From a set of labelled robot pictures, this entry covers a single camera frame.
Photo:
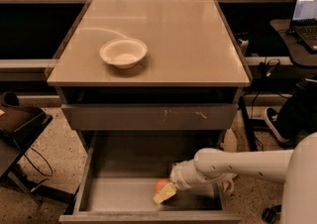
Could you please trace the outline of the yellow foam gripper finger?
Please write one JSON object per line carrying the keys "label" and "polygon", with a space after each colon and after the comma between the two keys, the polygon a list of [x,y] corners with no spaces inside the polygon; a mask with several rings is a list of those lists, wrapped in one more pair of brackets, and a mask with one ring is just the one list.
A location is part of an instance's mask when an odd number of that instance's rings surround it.
{"label": "yellow foam gripper finger", "polygon": [[161,204],[164,201],[172,198],[173,196],[176,195],[176,187],[174,184],[171,182],[170,183],[170,191],[160,191],[160,192],[155,192],[155,195],[153,197],[153,201],[156,204]]}

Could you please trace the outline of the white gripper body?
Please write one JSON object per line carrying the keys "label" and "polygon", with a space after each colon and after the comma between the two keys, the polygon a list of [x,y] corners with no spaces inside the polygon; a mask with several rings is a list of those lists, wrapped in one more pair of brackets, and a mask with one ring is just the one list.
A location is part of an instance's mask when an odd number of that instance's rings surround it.
{"label": "white gripper body", "polygon": [[187,190],[202,182],[202,174],[196,169],[194,161],[175,164],[169,178],[177,190]]}

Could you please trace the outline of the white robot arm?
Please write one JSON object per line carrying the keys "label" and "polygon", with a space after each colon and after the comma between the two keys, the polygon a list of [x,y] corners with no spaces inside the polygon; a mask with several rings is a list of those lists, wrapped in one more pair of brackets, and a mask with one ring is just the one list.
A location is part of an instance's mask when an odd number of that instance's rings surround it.
{"label": "white robot arm", "polygon": [[192,160],[174,165],[169,178],[156,184],[154,202],[160,204],[200,184],[227,181],[233,173],[283,185],[280,224],[317,224],[317,133],[292,150],[201,149]]}

